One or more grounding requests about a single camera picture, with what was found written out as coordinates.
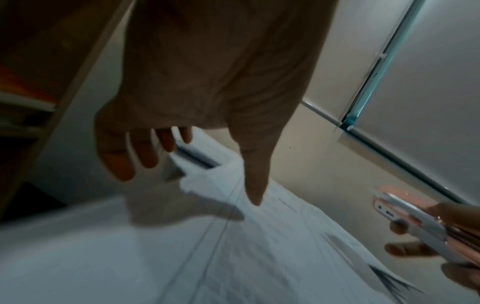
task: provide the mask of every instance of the smartphone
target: smartphone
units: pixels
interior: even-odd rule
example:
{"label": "smartphone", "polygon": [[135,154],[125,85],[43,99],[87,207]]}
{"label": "smartphone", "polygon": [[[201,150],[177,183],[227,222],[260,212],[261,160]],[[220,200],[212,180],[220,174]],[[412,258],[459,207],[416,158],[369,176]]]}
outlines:
{"label": "smartphone", "polygon": [[441,219],[424,212],[434,202],[399,197],[398,191],[375,192],[373,208],[392,222],[405,227],[449,262],[463,266],[480,266],[480,237],[457,227],[443,225]]}

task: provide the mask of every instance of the hand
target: hand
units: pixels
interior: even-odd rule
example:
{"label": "hand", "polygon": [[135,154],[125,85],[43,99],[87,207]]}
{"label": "hand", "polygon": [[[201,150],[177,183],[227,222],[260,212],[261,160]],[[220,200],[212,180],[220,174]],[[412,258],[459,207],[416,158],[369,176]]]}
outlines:
{"label": "hand", "polygon": [[[432,216],[440,216],[447,225],[468,230],[480,236],[480,207],[464,206],[453,203],[440,203],[425,209]],[[390,229],[396,234],[407,231],[398,224],[390,223]],[[436,256],[437,253],[422,242],[389,243],[385,250],[398,257]],[[480,295],[480,270],[461,267],[453,263],[441,266],[445,276],[458,284],[474,289]]]}
{"label": "hand", "polygon": [[138,1],[126,31],[123,80],[97,114],[97,152],[119,180],[134,177],[126,133],[144,167],[168,152],[171,127],[228,127],[244,160],[245,190],[260,205],[270,159],[300,103],[337,0]]}

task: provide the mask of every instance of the phone case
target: phone case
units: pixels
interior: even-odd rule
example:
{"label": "phone case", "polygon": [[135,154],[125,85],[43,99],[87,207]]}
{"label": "phone case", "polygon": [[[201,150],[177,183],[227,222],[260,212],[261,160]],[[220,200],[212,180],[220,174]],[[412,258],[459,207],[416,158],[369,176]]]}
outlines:
{"label": "phone case", "polygon": [[[378,189],[378,192],[391,193],[424,211],[429,207],[438,204],[435,201],[421,199],[405,190],[392,186],[382,186]],[[390,221],[402,221],[402,223],[406,225],[409,234],[419,238],[422,242],[437,251],[439,255],[443,256],[446,260],[465,264],[467,266],[472,266],[472,264],[476,267],[480,266],[480,252],[451,237],[446,232],[444,239],[438,235],[432,234],[431,231],[424,229],[421,219],[410,216],[404,210],[396,208],[390,205],[388,201],[376,196],[373,198],[373,207],[377,212]]]}

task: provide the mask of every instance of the bookshelf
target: bookshelf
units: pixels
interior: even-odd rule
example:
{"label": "bookshelf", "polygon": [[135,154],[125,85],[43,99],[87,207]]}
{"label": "bookshelf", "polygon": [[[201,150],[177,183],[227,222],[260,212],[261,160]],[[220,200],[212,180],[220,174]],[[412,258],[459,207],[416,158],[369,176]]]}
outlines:
{"label": "bookshelf", "polygon": [[0,216],[132,0],[0,7]]}

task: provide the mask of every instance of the hand holding phone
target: hand holding phone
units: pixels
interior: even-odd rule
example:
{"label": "hand holding phone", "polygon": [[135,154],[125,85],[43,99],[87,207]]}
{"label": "hand holding phone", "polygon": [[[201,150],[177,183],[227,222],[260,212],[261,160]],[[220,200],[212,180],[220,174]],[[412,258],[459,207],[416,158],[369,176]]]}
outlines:
{"label": "hand holding phone", "polygon": [[[445,250],[450,250],[450,253],[453,253],[453,259],[459,258],[468,261],[469,264],[459,263],[458,260],[452,262],[447,257],[446,259],[450,261],[442,265],[442,271],[449,279],[467,288],[476,290],[480,295],[480,270],[477,267],[480,264],[480,250],[478,248],[478,239],[480,239],[480,207],[425,201],[404,190],[388,186],[381,187],[379,193],[393,194],[394,197],[410,203],[410,205],[431,216],[445,227],[445,241],[442,242],[440,239],[441,231],[437,231],[435,227],[423,227],[422,223],[415,216],[411,216],[408,212],[403,212],[402,214],[397,209],[393,209],[392,205],[385,204],[385,200],[379,199],[378,196],[374,197],[374,208],[390,219],[390,229],[394,233],[405,234],[413,231],[415,233],[411,234],[417,234],[416,236],[422,240],[427,232],[427,237],[433,235],[437,239],[434,244],[439,248],[439,251],[443,251],[442,256],[448,255],[448,253],[445,254]],[[388,212],[393,217],[386,213],[387,210],[383,209],[380,211],[380,206],[382,208],[387,207]],[[457,231],[461,232],[460,236],[455,236]],[[388,243],[385,245],[385,250],[397,257],[438,255],[436,250],[426,245],[423,241]]]}

